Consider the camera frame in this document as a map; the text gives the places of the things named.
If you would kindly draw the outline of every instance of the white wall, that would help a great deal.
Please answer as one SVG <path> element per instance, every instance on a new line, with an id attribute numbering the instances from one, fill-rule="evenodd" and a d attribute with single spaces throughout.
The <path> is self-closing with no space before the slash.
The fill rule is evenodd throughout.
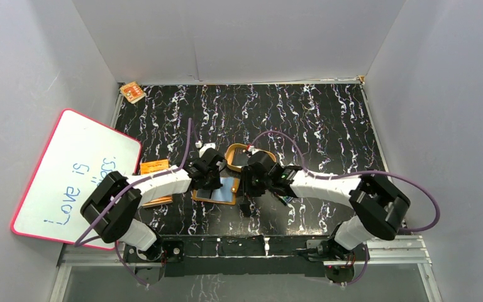
<path id="1" fill-rule="evenodd" d="M 74 1 L 117 81 L 355 77 L 404 0 Z"/>
<path id="2" fill-rule="evenodd" d="M 367 78 L 389 168 L 425 184 L 424 232 L 444 301 L 483 301 L 483 1 L 408 0 Z M 414 198 L 409 222 L 430 222 Z"/>
<path id="3" fill-rule="evenodd" d="M 64 108 L 109 122 L 117 85 L 70 0 L 0 0 L 0 301 L 46 301 L 62 244 L 12 215 Z"/>

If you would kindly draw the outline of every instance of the marble surface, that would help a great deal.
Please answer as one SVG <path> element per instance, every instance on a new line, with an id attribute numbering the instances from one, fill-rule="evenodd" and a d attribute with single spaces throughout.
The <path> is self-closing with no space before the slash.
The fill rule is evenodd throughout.
<path id="1" fill-rule="evenodd" d="M 142 88 L 147 99 L 123 101 L 116 124 L 142 143 L 141 162 L 181 161 L 191 117 L 202 141 L 215 142 L 221 152 L 232 143 L 250 143 L 262 131 L 278 130 L 297 142 L 313 171 L 384 169 L 358 84 Z M 300 163 L 281 137 L 264 136 L 256 145 L 283 165 Z M 195 148 L 190 155 L 197 155 Z M 344 205 L 312 198 L 284 206 L 267 194 L 250 202 L 252 214 L 245 217 L 238 206 L 195 202 L 186 193 L 174 196 L 172 204 L 141 209 L 136 217 L 169 235 L 320 235 L 353 215 Z"/>

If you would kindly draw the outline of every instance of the wall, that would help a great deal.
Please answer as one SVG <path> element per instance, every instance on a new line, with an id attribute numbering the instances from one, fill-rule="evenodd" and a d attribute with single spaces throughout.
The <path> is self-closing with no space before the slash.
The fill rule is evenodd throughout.
<path id="1" fill-rule="evenodd" d="M 62 244 L 9 224 L 60 111 L 110 122 L 116 92 L 70 0 L 0 0 L 0 301 L 47 301 Z"/>
<path id="2" fill-rule="evenodd" d="M 74 1 L 117 81 L 366 74 L 404 0 Z"/>
<path id="3" fill-rule="evenodd" d="M 367 78 L 389 168 L 426 185 L 424 232 L 444 301 L 483 301 L 483 1 L 408 0 Z M 430 222 L 419 193 L 409 222 Z"/>

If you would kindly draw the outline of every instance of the red border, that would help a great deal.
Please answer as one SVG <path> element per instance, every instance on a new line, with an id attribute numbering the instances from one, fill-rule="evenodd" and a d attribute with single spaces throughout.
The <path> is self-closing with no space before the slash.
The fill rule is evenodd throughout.
<path id="1" fill-rule="evenodd" d="M 58 239 L 54 239 L 54 238 L 49 238 L 49 237 L 43 237 L 43 236 L 38 236 L 38 235 L 31 235 L 31 234 L 27 234 L 27 233 L 20 233 L 18 232 L 15 228 L 14 228 L 14 224 L 16 223 L 16 219 L 19 215 L 19 211 L 21 210 L 21 207 L 23 206 L 23 203 L 25 202 L 25 198 L 26 198 L 26 195 L 28 194 L 28 191 L 30 190 L 30 187 L 32 186 L 32 182 L 34 181 L 34 178 L 36 177 L 36 174 L 38 174 L 38 169 L 40 168 L 40 164 L 42 164 L 42 160 L 45 156 L 45 152 L 47 152 L 47 148 L 49 147 L 49 145 L 51 144 L 51 141 L 53 140 L 53 136 L 55 134 L 55 132 L 57 131 L 57 128 L 58 128 L 58 125 L 60 124 L 60 120 L 62 119 L 64 113 L 66 111 L 72 111 L 74 113 L 77 113 L 78 115 L 81 115 L 85 118 L 87 118 L 88 120 L 91 120 L 91 121 L 94 121 L 96 122 L 97 124 L 99 125 L 102 125 L 102 126 L 105 126 L 106 128 L 112 130 L 112 131 L 115 131 L 115 132 L 118 132 L 136 142 L 138 142 L 138 144 L 140 145 L 140 150 L 138 151 L 138 158 L 136 159 L 136 166 L 134 168 L 134 171 L 136 171 L 136 168 L 138 168 L 138 163 L 140 162 L 140 154 L 142 154 L 142 143 L 140 143 L 137 139 L 133 138 L 133 137 L 129 137 L 128 135 L 124 134 L 124 133 L 121 133 L 115 129 L 112 129 L 110 128 L 109 126 L 106 126 L 105 124 L 103 123 L 100 123 L 86 115 L 83 115 L 82 113 L 78 112 L 78 111 L 75 111 L 71 108 L 66 108 L 64 110 L 62 110 L 62 112 L 60 113 L 60 116 L 58 116 L 58 121 L 56 123 L 56 125 L 53 127 L 53 130 L 51 131 L 51 135 L 49 137 L 49 140 L 47 141 L 47 144 L 45 145 L 44 149 L 43 149 L 43 153 L 42 153 L 42 156 L 40 157 L 40 160 L 38 161 L 38 163 L 36 164 L 36 168 L 34 170 L 34 173 L 32 174 L 32 176 L 30 177 L 30 180 L 28 181 L 28 184 L 27 184 L 27 187 L 26 187 L 26 190 L 25 190 L 25 193 L 23 194 L 23 197 L 21 198 L 21 202 L 19 203 L 19 206 L 18 206 L 18 209 L 16 210 L 16 213 L 14 214 L 14 217 L 12 218 L 12 223 L 10 224 L 10 229 L 12 230 L 12 232 L 14 234 L 17 234 L 17 235 L 21 235 L 21 236 L 27 236 L 27 237 L 33 237 L 33 238 L 39 238 L 39 239 L 45 239 L 45 240 L 50 240 L 50 241 L 56 241 L 56 242 L 63 242 L 63 243 L 69 243 L 69 244 L 73 244 L 74 242 L 69 242 L 69 241 L 65 241 L 65 240 L 58 240 Z M 114 248 L 104 248 L 104 247 L 96 247 L 96 246 L 93 246 L 93 245 L 89 245 L 89 244 L 85 244 L 84 246 L 86 247 L 92 247 L 92 248 L 95 248 L 95 249 L 101 249 L 101 250 L 113 250 Z"/>

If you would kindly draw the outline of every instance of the black marble tabletop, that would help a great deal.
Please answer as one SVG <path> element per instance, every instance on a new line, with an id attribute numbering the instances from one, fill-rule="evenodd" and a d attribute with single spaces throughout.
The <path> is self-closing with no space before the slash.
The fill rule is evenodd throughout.
<path id="1" fill-rule="evenodd" d="M 359 84 L 273 84 L 142 86 L 147 99 L 123 101 L 116 129 L 142 143 L 141 162 L 179 162 L 184 154 L 187 119 L 193 118 L 203 143 L 220 152 L 232 143 L 250 143 L 265 130 L 292 137 L 309 169 L 342 174 L 383 170 Z M 264 136 L 257 148 L 269 150 L 283 165 L 300 163 L 282 137 Z M 196 156 L 192 148 L 190 156 Z M 169 235 L 327 234 L 353 211 L 332 201 L 294 199 L 284 206 L 269 193 L 250 200 L 252 214 L 239 206 L 195 202 L 191 194 L 141 209 L 137 218 Z"/>

